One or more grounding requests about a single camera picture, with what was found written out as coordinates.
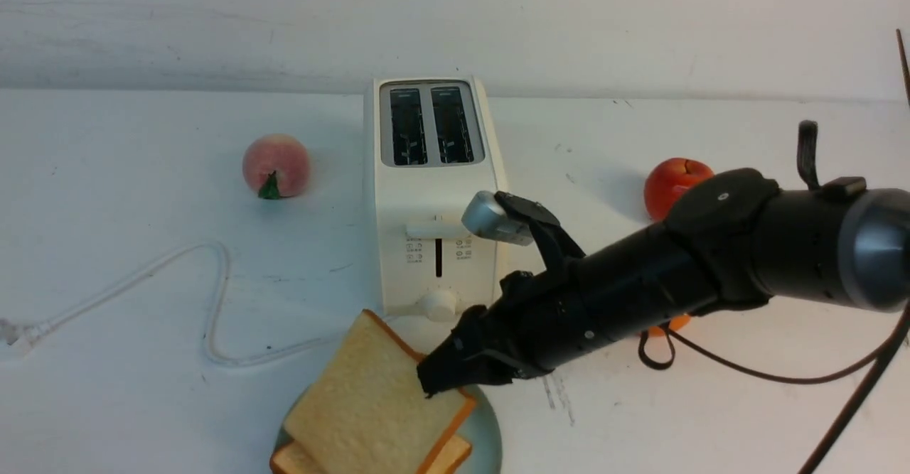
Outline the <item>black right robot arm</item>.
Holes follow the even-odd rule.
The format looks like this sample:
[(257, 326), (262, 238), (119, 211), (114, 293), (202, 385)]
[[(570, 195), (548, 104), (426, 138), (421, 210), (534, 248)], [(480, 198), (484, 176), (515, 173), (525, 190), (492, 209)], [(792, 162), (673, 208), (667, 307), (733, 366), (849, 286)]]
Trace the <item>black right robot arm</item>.
[(908, 303), (908, 193), (860, 177), (784, 191), (753, 168), (692, 187), (660, 222), (586, 254), (542, 204), (480, 192), (476, 237), (536, 244), (542, 273), (513, 272), (500, 298), (464, 312), (417, 367), (427, 396), (510, 384), (676, 316), (793, 297), (883, 313)]

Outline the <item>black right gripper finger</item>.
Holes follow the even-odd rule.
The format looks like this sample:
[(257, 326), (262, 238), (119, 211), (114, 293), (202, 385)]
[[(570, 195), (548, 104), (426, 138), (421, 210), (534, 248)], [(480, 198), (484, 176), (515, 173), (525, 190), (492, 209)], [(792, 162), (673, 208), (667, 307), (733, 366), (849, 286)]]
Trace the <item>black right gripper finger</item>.
[(515, 377), (515, 368), (510, 363), (514, 357), (515, 344), (511, 338), (453, 332), (419, 361), (419, 383), (426, 397), (471, 384), (503, 386)]

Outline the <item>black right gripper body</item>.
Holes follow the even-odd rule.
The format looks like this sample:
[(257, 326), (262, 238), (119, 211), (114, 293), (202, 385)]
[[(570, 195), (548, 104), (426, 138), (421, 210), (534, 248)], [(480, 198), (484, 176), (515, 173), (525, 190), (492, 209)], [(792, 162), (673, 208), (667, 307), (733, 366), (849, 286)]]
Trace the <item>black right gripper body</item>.
[(507, 274), (500, 281), (500, 298), (487, 309), (469, 310), (455, 332), (511, 338), (513, 380), (545, 376), (605, 345), (579, 279), (585, 253), (542, 204), (513, 193), (500, 203), (510, 217), (529, 225), (544, 268), (537, 274)]

